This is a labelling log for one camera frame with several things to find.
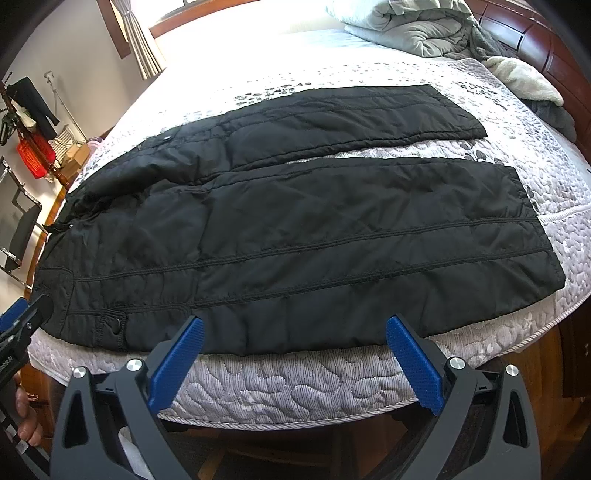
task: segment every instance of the black clothing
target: black clothing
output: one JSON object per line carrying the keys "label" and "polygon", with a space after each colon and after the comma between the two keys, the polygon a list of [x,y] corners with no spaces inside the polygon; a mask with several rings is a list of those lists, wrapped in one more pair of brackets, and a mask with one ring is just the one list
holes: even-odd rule
{"label": "black clothing", "polygon": [[51,113],[45,100],[43,100],[29,77],[24,77],[14,85],[9,85],[6,90],[11,99],[29,111],[31,118],[37,122],[37,129],[46,140],[53,140],[57,137],[56,131],[49,123],[49,120],[54,125],[57,125],[60,121]]}
{"label": "black clothing", "polygon": [[564,285],[510,167],[310,157],[486,135],[430,86],[315,89],[148,139],[69,194],[33,298],[67,342],[147,351],[186,317],[203,353],[385,343],[513,312]]}

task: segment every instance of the bedspread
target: bedspread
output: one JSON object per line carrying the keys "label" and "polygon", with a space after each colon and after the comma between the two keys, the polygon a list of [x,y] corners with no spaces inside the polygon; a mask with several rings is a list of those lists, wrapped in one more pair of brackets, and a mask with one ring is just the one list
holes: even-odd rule
{"label": "bedspread", "polygon": [[[125,114],[76,185],[161,131],[266,98],[318,87],[429,83],[477,117],[489,136],[334,156],[459,157],[515,167],[566,274],[564,289],[526,309],[432,339],[446,355],[459,355],[475,367],[539,338],[589,296],[591,190],[548,129],[478,61],[415,59],[355,43],[293,52],[290,45],[278,46],[276,53],[282,55],[272,55],[271,62],[267,54],[256,53],[207,78],[192,77],[194,84],[187,89],[178,88],[179,76],[187,81],[197,75],[197,66],[171,67]],[[162,95],[168,98],[165,105],[159,101]],[[40,330],[30,355],[35,366],[62,383],[77,365],[105,372],[144,356],[93,351]],[[295,429],[361,419],[412,401],[412,389],[387,346],[248,357],[202,355],[172,407],[160,416],[233,429]]]}

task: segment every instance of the window frame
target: window frame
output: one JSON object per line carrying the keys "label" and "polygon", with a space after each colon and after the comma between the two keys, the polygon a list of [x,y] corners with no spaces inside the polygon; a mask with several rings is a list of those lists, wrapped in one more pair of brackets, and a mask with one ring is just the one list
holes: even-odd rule
{"label": "window frame", "polygon": [[127,42],[127,39],[125,38],[125,35],[123,35],[119,21],[117,20],[115,11],[113,10],[111,0],[96,0],[96,3],[99,5],[100,13],[103,16],[105,26],[109,31],[113,45],[115,45],[117,53],[119,53],[119,57],[124,59],[127,55],[131,54],[131,48]]}
{"label": "window frame", "polygon": [[[204,0],[203,2],[188,2],[187,0],[183,0],[185,6],[171,11],[168,15],[160,19],[158,23],[150,27],[150,33],[154,38],[158,38],[160,35],[164,35],[198,18],[226,8],[256,1],[258,0]],[[121,26],[113,10],[111,0],[96,0],[96,2],[99,5],[100,13],[103,16],[111,40],[119,56],[124,59],[127,55],[131,54],[131,48],[121,31]]]}

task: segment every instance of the blue gripper pad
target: blue gripper pad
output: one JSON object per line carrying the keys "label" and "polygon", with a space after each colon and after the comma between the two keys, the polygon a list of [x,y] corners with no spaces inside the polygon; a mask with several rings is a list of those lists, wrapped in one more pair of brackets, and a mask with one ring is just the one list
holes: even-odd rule
{"label": "blue gripper pad", "polygon": [[441,375],[396,316],[388,320],[386,341],[408,378],[418,402],[422,407],[429,408],[435,416],[439,415],[445,403],[441,391]]}
{"label": "blue gripper pad", "polygon": [[153,414],[172,405],[178,389],[203,348],[204,337],[203,321],[195,317],[152,375],[148,408]]}
{"label": "blue gripper pad", "polygon": [[18,299],[10,308],[0,316],[0,333],[6,332],[17,318],[28,308],[29,304],[24,298]]}

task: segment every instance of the wooden headboard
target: wooden headboard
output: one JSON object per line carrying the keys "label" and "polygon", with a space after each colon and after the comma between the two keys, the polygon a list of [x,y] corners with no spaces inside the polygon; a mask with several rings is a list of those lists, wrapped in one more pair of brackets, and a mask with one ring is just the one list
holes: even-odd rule
{"label": "wooden headboard", "polygon": [[562,40],[540,14],[505,0],[466,0],[483,28],[534,66],[564,98],[577,146],[591,164],[591,85]]}

